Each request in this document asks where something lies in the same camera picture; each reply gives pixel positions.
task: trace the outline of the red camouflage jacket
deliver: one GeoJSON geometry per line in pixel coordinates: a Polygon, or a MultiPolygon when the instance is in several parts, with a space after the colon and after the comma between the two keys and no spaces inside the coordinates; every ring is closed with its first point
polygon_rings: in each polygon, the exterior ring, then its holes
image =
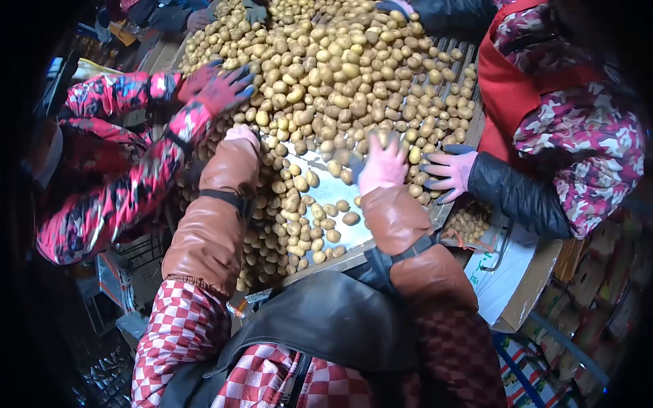
{"type": "MultiPolygon", "coordinates": [[[[107,244],[151,229],[156,209],[185,160],[182,149],[146,126],[134,133],[109,119],[174,99],[181,74],[146,72],[98,76],[68,90],[59,126],[63,153],[37,199],[36,248],[56,264],[71,264],[107,244]]],[[[212,128],[212,115],[190,100],[166,132],[195,147],[212,128]]]]}

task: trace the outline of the hand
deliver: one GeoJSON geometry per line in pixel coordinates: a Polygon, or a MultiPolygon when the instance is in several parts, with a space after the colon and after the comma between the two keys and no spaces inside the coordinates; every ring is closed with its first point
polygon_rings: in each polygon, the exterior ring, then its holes
{"type": "Polygon", "coordinates": [[[372,130],[368,134],[370,153],[365,168],[358,177],[358,190],[361,196],[378,187],[386,189],[404,184],[408,172],[408,164],[406,164],[408,152],[399,149],[399,133],[390,132],[387,147],[383,149],[377,131],[372,130]]]}
{"type": "Polygon", "coordinates": [[[255,22],[265,24],[265,19],[268,17],[268,11],[264,6],[259,6],[252,0],[242,0],[242,3],[243,7],[245,7],[245,19],[250,24],[254,24],[255,22]]]}
{"type": "Polygon", "coordinates": [[[183,81],[179,93],[177,94],[177,99],[180,102],[188,103],[188,101],[196,97],[197,93],[201,91],[210,80],[218,75],[221,65],[221,59],[216,59],[215,61],[202,65],[200,69],[183,81]]]}
{"type": "Polygon", "coordinates": [[[255,90],[252,82],[254,74],[249,73],[249,65],[221,71],[202,88],[195,100],[217,116],[251,98],[255,90]]]}
{"type": "Polygon", "coordinates": [[[254,146],[255,151],[259,151],[261,148],[261,142],[259,141],[259,138],[257,138],[254,135],[254,133],[247,125],[244,124],[234,125],[234,127],[232,127],[227,131],[227,135],[223,140],[228,141],[228,140],[238,140],[238,139],[248,140],[251,143],[251,145],[254,146]]]}
{"type": "Polygon", "coordinates": [[[215,16],[210,14],[206,8],[202,10],[197,10],[191,13],[188,16],[186,21],[186,28],[188,31],[195,33],[197,31],[203,30],[207,25],[215,21],[215,16]]]}
{"type": "Polygon", "coordinates": [[[410,4],[406,3],[404,0],[383,0],[380,3],[376,3],[376,8],[388,13],[392,10],[398,10],[402,12],[406,18],[406,21],[410,20],[408,14],[415,12],[413,7],[410,4]]]}
{"type": "Polygon", "coordinates": [[[424,187],[431,190],[449,190],[446,195],[438,198],[438,204],[446,204],[455,200],[462,193],[467,191],[467,183],[470,180],[471,167],[479,152],[463,144],[448,144],[444,148],[447,154],[431,153],[425,155],[426,159],[436,165],[419,165],[419,170],[433,176],[447,176],[444,180],[427,181],[424,187]]]}

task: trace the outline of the checkered pattern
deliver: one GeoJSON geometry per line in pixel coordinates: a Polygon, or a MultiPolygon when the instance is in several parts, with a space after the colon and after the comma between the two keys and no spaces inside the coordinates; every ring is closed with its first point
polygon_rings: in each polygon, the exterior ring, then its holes
{"type": "Polygon", "coordinates": [[[499,359],[478,313],[441,310],[417,322],[425,364],[466,407],[505,407],[499,359]]]}
{"type": "Polygon", "coordinates": [[[217,298],[189,283],[163,281],[136,351],[132,407],[158,407],[176,367],[216,353],[230,331],[231,319],[217,298]]]}
{"type": "MultiPolygon", "coordinates": [[[[488,328],[478,315],[444,311],[418,323],[426,363],[438,379],[447,381],[468,407],[505,407],[498,359],[488,328]]],[[[176,367],[216,353],[227,340],[230,324],[224,305],[203,289],[164,281],[155,299],[148,333],[138,345],[132,407],[157,407],[176,367]]],[[[249,347],[211,407],[278,406],[298,361],[298,353],[281,345],[249,347]]],[[[403,390],[405,406],[419,406],[416,373],[407,374],[403,390]]],[[[358,371],[317,358],[311,360],[297,407],[373,405],[370,387],[358,371]]]]}

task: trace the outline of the red apron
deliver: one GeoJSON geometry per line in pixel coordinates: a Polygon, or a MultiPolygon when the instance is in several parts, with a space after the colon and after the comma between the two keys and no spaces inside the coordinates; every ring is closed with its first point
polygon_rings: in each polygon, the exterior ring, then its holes
{"type": "Polygon", "coordinates": [[[589,65],[573,65],[541,76],[524,74],[493,45],[492,36],[505,18],[549,0],[517,0],[505,5],[494,16],[479,47],[479,85],[485,104],[485,129],[478,151],[523,169],[513,145],[513,136],[526,114],[541,105],[540,95],[605,79],[589,65]]]}

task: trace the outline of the worker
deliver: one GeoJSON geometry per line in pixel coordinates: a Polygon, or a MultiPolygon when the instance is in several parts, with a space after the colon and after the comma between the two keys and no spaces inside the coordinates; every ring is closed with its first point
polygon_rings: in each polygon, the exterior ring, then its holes
{"type": "Polygon", "coordinates": [[[540,236],[583,239],[637,186],[646,133],[635,109],[643,104],[625,97],[633,91],[614,69],[622,67],[606,38],[612,28],[598,29],[584,3],[379,4],[414,9],[427,31],[491,22],[479,47],[486,118],[478,151],[454,146],[421,165],[444,178],[425,187],[451,190],[438,202],[468,191],[540,236]]]}
{"type": "Polygon", "coordinates": [[[45,118],[26,161],[39,190],[35,246],[42,256],[55,264],[78,262],[151,227],[213,119],[253,94],[247,67],[223,72],[219,64],[186,80],[173,72],[132,72],[61,88],[65,102],[57,119],[45,118]],[[136,134],[107,121],[174,101],[185,106],[158,141],[151,128],[136,134]]]}
{"type": "Polygon", "coordinates": [[[215,5],[208,0],[119,0],[120,9],[140,27],[161,32],[195,33],[215,21],[215,5]]]}
{"type": "Polygon", "coordinates": [[[132,407],[506,406],[471,284],[432,243],[428,214],[404,185],[406,152],[390,140],[382,149],[370,135],[358,177],[377,244],[368,259],[382,261],[299,279],[230,338],[227,301],[260,157],[247,126],[227,131],[163,259],[132,407]]]}

